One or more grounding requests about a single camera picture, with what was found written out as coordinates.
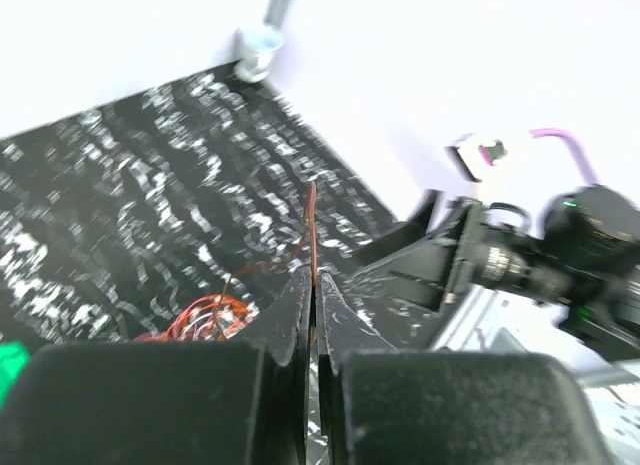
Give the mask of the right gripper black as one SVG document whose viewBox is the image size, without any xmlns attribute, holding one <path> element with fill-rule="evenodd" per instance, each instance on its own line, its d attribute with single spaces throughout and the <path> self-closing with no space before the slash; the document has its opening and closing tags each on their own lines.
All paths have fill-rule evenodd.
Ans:
<svg viewBox="0 0 640 465">
<path fill-rule="evenodd" d="M 352 284 L 435 313 L 455 302 L 470 282 L 540 305 L 573 304 L 573 279 L 542 254 L 542 241 L 529 235 L 527 211 L 460 197 L 430 230 L 439 199 L 439 190 L 427 191 L 406 221 L 356 250 Z"/>
</svg>

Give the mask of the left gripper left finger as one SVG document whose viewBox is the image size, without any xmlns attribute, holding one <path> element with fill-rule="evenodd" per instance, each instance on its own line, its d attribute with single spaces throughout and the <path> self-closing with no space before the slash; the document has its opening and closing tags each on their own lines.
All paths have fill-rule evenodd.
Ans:
<svg viewBox="0 0 640 465">
<path fill-rule="evenodd" d="M 1 409 L 5 464 L 302 464 L 311 274 L 229 340 L 41 349 Z"/>
</svg>

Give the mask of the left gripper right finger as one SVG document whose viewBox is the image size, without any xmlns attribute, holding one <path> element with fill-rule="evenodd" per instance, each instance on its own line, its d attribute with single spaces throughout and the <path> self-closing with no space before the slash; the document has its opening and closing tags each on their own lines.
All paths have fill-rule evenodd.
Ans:
<svg viewBox="0 0 640 465">
<path fill-rule="evenodd" d="M 321 424 L 334 464 L 609 464 L 575 378 L 540 354 L 400 350 L 317 283 Z"/>
</svg>

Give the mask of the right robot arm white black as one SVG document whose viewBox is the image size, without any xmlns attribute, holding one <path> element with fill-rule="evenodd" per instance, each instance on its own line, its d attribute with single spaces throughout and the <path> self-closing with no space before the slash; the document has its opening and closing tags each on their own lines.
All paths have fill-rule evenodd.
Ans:
<svg viewBox="0 0 640 465">
<path fill-rule="evenodd" d="M 540 304 L 568 308 L 562 331 L 607 361 L 639 355 L 639 212 L 601 185 L 552 199 L 543 234 L 491 224 L 490 207 L 460 197 L 438 224 L 431 216 L 440 192 L 418 211 L 360 248 L 350 285 L 367 297 L 395 298 L 422 307 L 421 344 L 450 345 L 471 318 L 475 286 Z"/>
</svg>

